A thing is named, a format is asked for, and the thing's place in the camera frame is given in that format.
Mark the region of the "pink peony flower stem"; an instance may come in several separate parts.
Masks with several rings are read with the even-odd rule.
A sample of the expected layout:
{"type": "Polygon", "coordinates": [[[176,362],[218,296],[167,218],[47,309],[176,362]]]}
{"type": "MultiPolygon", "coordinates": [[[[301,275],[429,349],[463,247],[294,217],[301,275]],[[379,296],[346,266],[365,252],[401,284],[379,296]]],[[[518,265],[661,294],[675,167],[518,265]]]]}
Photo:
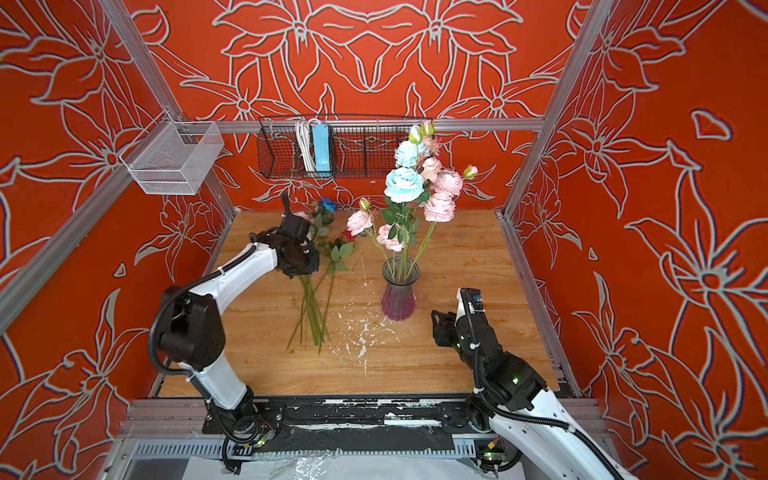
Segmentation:
{"type": "Polygon", "coordinates": [[[358,210],[348,218],[346,227],[352,236],[363,235],[374,241],[383,255],[390,252],[393,257],[389,267],[391,278],[404,282],[408,273],[406,254],[411,220],[407,203],[387,200],[385,208],[374,211],[371,203],[363,198],[358,210]]]}

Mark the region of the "purple glass fluted vase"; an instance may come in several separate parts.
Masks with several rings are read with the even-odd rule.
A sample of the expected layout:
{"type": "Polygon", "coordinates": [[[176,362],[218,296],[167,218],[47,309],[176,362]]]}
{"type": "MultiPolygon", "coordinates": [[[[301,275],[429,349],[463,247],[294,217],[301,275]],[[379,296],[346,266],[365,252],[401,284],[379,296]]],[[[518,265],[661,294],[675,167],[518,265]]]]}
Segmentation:
{"type": "Polygon", "coordinates": [[[416,308],[414,285],[420,276],[418,264],[411,259],[389,259],[382,267],[382,275],[386,282],[381,300],[384,315],[393,321],[407,320],[416,308]]]}

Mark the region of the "green flower stem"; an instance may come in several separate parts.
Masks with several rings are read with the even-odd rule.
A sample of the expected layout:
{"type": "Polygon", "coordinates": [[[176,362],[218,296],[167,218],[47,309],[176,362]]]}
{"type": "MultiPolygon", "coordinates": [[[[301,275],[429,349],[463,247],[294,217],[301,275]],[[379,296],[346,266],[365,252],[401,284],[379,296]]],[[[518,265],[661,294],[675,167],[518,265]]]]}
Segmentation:
{"type": "Polygon", "coordinates": [[[431,120],[425,120],[419,126],[421,140],[418,147],[419,164],[417,170],[425,181],[434,183],[444,166],[439,159],[440,141],[435,134],[431,120]]]}

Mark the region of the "light blue peony stem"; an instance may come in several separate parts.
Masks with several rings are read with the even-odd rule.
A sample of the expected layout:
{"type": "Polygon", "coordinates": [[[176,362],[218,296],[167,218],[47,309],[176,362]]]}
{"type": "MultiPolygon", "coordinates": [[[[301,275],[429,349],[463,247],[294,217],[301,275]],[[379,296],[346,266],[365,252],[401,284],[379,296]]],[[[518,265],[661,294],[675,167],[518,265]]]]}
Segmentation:
{"type": "Polygon", "coordinates": [[[416,233],[419,229],[415,207],[427,198],[426,180],[420,170],[423,161],[431,154],[429,142],[433,134],[433,125],[429,120],[411,126],[407,138],[396,147],[395,167],[385,178],[387,208],[383,216],[390,226],[386,239],[397,240],[401,247],[398,265],[392,267],[396,281],[404,282],[412,271],[408,260],[409,247],[417,244],[416,233]]]}

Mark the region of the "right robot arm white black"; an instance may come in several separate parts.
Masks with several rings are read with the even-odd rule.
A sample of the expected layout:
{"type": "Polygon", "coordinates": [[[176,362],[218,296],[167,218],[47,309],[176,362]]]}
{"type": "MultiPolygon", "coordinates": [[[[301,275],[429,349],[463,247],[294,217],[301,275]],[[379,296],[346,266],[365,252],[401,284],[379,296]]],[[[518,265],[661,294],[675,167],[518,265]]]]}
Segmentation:
{"type": "Polygon", "coordinates": [[[582,428],[543,377],[504,350],[481,291],[460,288],[455,312],[431,312],[433,339],[451,348],[472,374],[469,409],[481,427],[514,446],[550,479],[632,479],[582,428]]]}

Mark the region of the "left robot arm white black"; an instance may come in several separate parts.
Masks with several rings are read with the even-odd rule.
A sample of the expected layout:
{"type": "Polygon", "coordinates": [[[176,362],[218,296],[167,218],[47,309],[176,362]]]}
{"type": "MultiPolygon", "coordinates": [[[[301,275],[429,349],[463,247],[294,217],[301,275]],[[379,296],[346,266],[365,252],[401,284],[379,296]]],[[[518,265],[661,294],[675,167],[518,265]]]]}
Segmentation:
{"type": "Polygon", "coordinates": [[[252,284],[278,270],[289,278],[319,266],[309,220],[293,213],[286,194],[281,223],[251,233],[232,260],[186,286],[171,286],[148,334],[148,357],[159,373],[182,376],[200,393],[208,414],[232,443],[251,444],[266,434],[252,389],[234,372],[225,354],[222,314],[252,284]]]}

